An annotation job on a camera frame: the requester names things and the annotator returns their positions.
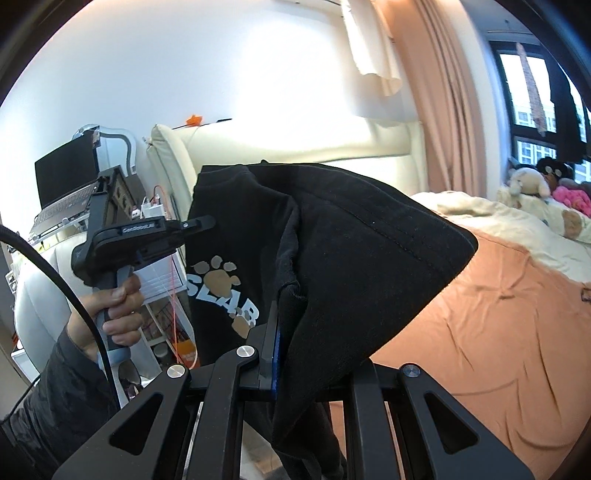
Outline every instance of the metal bolt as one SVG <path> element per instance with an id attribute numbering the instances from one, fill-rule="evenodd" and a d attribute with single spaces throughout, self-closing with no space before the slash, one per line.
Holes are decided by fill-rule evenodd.
<path id="1" fill-rule="evenodd" d="M 416 365 L 404 365 L 402 373 L 409 378 L 417 378 L 421 374 L 421 369 Z"/>
<path id="2" fill-rule="evenodd" d="M 238 349 L 236 350 L 236 353 L 238 354 L 238 356 L 241 356 L 242 358 L 248 358 L 248 357 L 253 356 L 255 354 L 255 349 L 254 349 L 254 347 L 251 347 L 250 345 L 244 345 L 244 346 L 238 347 Z"/>
<path id="3" fill-rule="evenodd" d="M 184 375 L 184 366 L 182 365 L 173 365 L 168 367 L 166 372 L 170 378 L 180 378 Z"/>

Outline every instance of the finger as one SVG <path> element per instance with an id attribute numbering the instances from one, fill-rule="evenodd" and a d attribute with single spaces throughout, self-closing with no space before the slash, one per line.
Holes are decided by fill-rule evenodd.
<path id="1" fill-rule="evenodd" d="M 127 280 L 125 280 L 121 286 L 125 289 L 127 295 L 130 295 L 139 291 L 142 283 L 139 280 L 139 277 L 134 273 Z"/>
<path id="2" fill-rule="evenodd" d="M 123 335 L 114 335 L 111 337 L 113 342 L 121 346 L 134 346 L 141 339 L 139 332 L 128 332 Z"/>
<path id="3" fill-rule="evenodd" d="M 103 331 L 107 335 L 123 335 L 138 330 L 144 319 L 139 313 L 132 313 L 117 320 L 109 320 L 103 324 Z"/>
<path id="4" fill-rule="evenodd" d="M 99 290 L 91 295 L 80 299 L 82 305 L 91 317 L 94 317 L 101 310 L 114 307 L 125 300 L 126 292 L 124 288 L 115 288 L 113 290 Z"/>
<path id="5" fill-rule="evenodd" d="M 144 296 L 139 291 L 127 295 L 123 303 L 109 309 L 109 318 L 115 320 L 129 315 L 131 312 L 139 310 L 143 302 Z"/>

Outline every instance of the building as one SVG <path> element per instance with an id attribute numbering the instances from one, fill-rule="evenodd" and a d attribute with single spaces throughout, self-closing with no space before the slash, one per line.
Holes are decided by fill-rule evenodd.
<path id="1" fill-rule="evenodd" d="M 535 128 L 534 120 L 531 115 L 531 108 L 529 103 L 518 105 L 514 103 L 515 116 L 517 125 Z M 579 118 L 584 118 L 582 107 L 577 105 Z M 546 114 L 546 124 L 548 131 L 556 132 L 556 117 L 554 116 L 554 105 L 544 105 L 544 112 Z M 587 141 L 587 132 L 583 122 L 579 125 L 581 140 Z M 529 165 L 536 165 L 538 160 L 544 157 L 556 158 L 556 150 L 544 145 L 531 144 L 527 142 L 517 141 L 517 160 L 520 163 L 527 163 Z M 575 166 L 574 179 L 576 181 L 591 181 L 591 163 L 585 161 L 581 165 Z"/>

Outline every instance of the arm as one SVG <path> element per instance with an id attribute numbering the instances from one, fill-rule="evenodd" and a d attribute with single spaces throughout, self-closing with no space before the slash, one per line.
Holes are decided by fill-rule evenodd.
<path id="1" fill-rule="evenodd" d="M 109 308 L 103 329 L 120 345 L 140 339 L 137 313 L 143 297 L 134 275 L 117 290 L 81 299 L 91 316 Z M 73 313 L 61 333 L 39 383 L 22 408 L 3 425 L 43 480 L 86 442 L 115 412 L 106 377 L 96 364 L 98 347 L 90 330 Z"/>

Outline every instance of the hand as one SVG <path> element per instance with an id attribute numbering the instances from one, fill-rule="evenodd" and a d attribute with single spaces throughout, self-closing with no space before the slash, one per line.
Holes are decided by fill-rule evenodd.
<path id="1" fill-rule="evenodd" d="M 139 278 L 137 275 L 132 275 L 119 288 L 97 291 L 80 299 L 93 318 L 101 310 L 109 309 L 109 318 L 112 320 L 105 322 L 103 331 L 107 335 L 112 335 L 113 342 L 117 345 L 132 346 L 141 339 L 139 328 L 142 326 L 143 318 L 136 313 L 144 302 L 144 296 L 139 291 L 140 287 Z M 72 342 L 88 358 L 93 362 L 98 361 L 99 348 L 90 329 L 76 311 L 70 316 L 67 332 Z"/>

